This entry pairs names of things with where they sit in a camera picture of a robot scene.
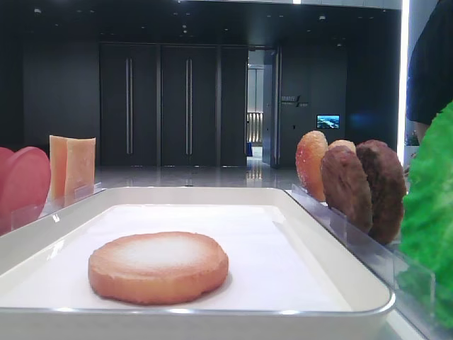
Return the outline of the green lettuce leaf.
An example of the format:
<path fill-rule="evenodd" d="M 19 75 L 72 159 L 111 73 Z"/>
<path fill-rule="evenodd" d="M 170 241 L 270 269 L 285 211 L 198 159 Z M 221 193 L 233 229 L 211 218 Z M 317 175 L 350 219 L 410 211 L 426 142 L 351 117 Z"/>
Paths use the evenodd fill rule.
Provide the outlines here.
<path fill-rule="evenodd" d="M 452 105 L 433 119 L 411 161 L 400 250 L 412 269 L 401 288 L 452 338 Z"/>

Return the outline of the orange glazed bread slice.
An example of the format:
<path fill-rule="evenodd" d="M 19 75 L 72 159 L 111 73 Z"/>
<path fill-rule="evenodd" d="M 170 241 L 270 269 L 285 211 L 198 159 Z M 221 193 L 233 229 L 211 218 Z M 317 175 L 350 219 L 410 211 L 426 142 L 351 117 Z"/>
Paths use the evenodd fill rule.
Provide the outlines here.
<path fill-rule="evenodd" d="M 318 201 L 325 201 L 321 178 L 321 160 L 328 150 L 325 135 L 317 130 L 302 136 L 295 155 L 297 175 L 308 194 Z"/>

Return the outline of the round bread slice on tray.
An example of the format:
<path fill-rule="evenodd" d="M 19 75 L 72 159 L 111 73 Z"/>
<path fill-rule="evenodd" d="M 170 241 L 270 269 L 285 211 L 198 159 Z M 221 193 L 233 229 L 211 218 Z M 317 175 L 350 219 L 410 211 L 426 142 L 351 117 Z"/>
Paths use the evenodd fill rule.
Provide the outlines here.
<path fill-rule="evenodd" d="M 88 260 L 88 280 L 97 295 L 138 305 L 191 302 L 218 289 L 228 272 L 223 248 L 192 232 L 120 237 Z"/>

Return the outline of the brown meat patty near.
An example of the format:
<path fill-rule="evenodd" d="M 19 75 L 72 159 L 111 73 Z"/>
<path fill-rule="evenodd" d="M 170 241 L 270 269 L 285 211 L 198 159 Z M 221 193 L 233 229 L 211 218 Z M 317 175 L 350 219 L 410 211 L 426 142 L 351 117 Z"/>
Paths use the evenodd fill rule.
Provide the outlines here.
<path fill-rule="evenodd" d="M 372 228 L 372 195 L 356 153 L 343 145 L 328 150 L 321 160 L 321 178 L 328 207 L 368 233 Z"/>

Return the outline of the brown meat patty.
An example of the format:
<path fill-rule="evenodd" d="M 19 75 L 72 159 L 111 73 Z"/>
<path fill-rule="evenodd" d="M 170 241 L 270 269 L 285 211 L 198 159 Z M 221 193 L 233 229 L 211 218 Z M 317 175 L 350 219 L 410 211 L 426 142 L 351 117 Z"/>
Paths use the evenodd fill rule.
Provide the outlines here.
<path fill-rule="evenodd" d="M 343 145 L 328 150 L 321 160 L 321 178 L 328 207 L 368 233 L 372 228 L 372 195 L 356 153 Z"/>
<path fill-rule="evenodd" d="M 369 236 L 380 244 L 392 242 L 401 228 L 406 184 L 397 153 L 385 142 L 368 140 L 356 146 L 367 175 L 372 199 Z"/>

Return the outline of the orange cheese slice front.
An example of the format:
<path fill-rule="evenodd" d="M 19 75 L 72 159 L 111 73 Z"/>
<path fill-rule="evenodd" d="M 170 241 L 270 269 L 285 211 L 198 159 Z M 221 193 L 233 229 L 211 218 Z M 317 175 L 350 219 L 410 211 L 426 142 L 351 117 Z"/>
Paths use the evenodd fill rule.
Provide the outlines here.
<path fill-rule="evenodd" d="M 96 139 L 67 140 L 67 169 L 64 205 L 89 196 L 94 190 Z"/>

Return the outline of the orange cheese slice back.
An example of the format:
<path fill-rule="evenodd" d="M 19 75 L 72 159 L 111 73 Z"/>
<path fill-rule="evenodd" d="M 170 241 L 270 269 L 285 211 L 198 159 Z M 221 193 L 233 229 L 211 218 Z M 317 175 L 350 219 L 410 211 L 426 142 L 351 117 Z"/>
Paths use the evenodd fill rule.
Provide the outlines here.
<path fill-rule="evenodd" d="M 50 199 L 63 203 L 67 177 L 68 141 L 70 138 L 50 135 Z"/>

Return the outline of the red tomato slice front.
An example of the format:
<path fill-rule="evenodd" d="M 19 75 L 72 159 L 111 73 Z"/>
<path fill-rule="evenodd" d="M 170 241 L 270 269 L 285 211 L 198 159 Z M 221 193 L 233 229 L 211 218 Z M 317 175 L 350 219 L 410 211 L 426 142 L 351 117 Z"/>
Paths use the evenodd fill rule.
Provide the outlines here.
<path fill-rule="evenodd" d="M 19 208 L 40 205 L 50 189 L 50 160 L 37 147 L 24 147 L 9 160 L 11 177 L 1 192 L 1 217 Z"/>

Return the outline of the red tomato slice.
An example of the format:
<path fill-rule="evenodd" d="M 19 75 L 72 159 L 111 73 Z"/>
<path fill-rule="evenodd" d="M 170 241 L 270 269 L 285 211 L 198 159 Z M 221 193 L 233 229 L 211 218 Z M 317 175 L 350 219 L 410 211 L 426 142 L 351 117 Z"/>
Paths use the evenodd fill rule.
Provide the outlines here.
<path fill-rule="evenodd" d="M 9 160 L 13 157 L 15 152 L 12 150 L 5 148 L 5 147 L 0 147 L 1 150 L 1 192 L 4 191 L 5 185 L 7 181 L 11 177 L 11 165 L 9 163 Z"/>
<path fill-rule="evenodd" d="M 40 205 L 50 189 L 50 160 L 37 147 L 24 147 L 9 160 L 11 177 L 1 192 L 1 217 L 19 208 Z"/>

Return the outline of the red tomato slice back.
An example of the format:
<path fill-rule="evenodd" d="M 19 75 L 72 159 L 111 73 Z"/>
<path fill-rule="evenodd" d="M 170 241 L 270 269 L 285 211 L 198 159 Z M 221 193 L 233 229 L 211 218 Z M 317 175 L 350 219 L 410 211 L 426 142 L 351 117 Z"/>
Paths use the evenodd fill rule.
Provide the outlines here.
<path fill-rule="evenodd" d="M 1 192 L 4 191 L 5 185 L 7 181 L 11 177 L 11 165 L 9 163 L 9 160 L 13 157 L 15 152 L 12 150 L 5 148 L 5 147 L 0 147 L 1 150 Z"/>

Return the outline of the dark double door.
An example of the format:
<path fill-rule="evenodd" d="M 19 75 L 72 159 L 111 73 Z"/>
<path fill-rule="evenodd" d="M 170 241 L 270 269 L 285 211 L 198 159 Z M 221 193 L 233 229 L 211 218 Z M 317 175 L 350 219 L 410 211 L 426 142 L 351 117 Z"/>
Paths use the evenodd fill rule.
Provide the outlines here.
<path fill-rule="evenodd" d="M 245 47 L 100 46 L 101 162 L 243 166 Z"/>

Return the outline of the white rectangular tray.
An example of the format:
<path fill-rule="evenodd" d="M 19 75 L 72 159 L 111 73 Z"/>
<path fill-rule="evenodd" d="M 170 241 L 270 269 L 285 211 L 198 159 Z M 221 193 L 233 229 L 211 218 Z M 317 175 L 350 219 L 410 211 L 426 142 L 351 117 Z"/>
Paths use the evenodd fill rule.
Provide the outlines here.
<path fill-rule="evenodd" d="M 129 234 L 187 231 L 229 257 L 190 304 L 98 297 L 88 258 Z M 275 188 L 105 189 L 1 237 L 2 339 L 373 339 L 392 288 Z"/>

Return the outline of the clear acrylic rack left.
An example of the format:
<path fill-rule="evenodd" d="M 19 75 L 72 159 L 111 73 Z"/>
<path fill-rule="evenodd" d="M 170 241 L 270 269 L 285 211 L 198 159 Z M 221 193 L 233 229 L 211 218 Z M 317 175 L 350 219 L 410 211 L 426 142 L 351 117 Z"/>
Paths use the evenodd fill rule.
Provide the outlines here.
<path fill-rule="evenodd" d="M 54 214 L 57 211 L 88 198 L 102 190 L 101 182 L 98 182 L 93 186 L 77 188 L 71 195 L 56 200 L 47 198 L 43 204 L 29 205 L 10 212 L 7 216 L 1 217 L 1 236 L 39 220 L 41 217 Z"/>

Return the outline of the clear acrylic rack right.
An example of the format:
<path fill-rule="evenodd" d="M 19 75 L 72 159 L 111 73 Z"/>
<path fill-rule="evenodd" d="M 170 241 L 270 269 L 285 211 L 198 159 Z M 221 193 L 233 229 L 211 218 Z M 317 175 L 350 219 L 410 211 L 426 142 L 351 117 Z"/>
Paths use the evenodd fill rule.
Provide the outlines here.
<path fill-rule="evenodd" d="M 391 339 L 452 338 L 452 329 L 441 324 L 435 311 L 441 302 L 441 287 L 432 271 L 402 254 L 397 242 L 382 246 L 374 241 L 297 184 L 289 193 L 395 292 L 396 311 L 388 318 L 386 331 Z"/>

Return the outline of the person in dark shirt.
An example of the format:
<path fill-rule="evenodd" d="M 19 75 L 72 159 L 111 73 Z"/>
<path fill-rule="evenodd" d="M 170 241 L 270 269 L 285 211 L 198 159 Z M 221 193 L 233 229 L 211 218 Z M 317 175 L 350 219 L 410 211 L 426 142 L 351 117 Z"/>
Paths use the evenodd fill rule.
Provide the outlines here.
<path fill-rule="evenodd" d="M 452 102 L 452 2 L 438 1 L 408 68 L 406 117 L 421 142 L 432 120 Z"/>

